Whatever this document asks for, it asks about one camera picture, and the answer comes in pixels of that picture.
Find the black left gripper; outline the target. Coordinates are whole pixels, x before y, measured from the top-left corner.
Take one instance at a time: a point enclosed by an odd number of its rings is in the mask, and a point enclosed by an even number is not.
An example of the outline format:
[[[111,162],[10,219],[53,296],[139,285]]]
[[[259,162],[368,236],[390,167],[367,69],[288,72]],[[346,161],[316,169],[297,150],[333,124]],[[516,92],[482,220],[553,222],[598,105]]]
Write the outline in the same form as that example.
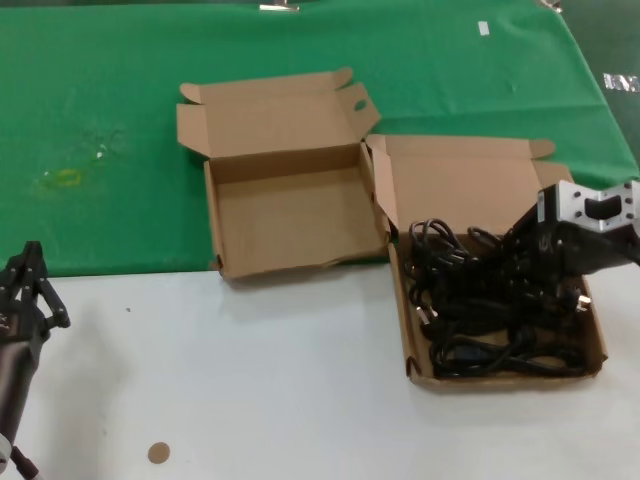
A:
[[[28,241],[1,271],[1,432],[16,433],[39,366],[47,330],[68,328],[51,285],[42,245]]]

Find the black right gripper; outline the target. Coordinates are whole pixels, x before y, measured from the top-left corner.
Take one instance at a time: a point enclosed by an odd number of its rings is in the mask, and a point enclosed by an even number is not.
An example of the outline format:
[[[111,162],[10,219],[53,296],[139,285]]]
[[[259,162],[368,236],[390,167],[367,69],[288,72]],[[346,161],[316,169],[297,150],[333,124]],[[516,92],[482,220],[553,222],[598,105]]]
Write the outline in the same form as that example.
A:
[[[639,263],[631,225],[593,231],[571,220],[543,217],[532,207],[502,239],[502,250],[529,276],[584,276]]]

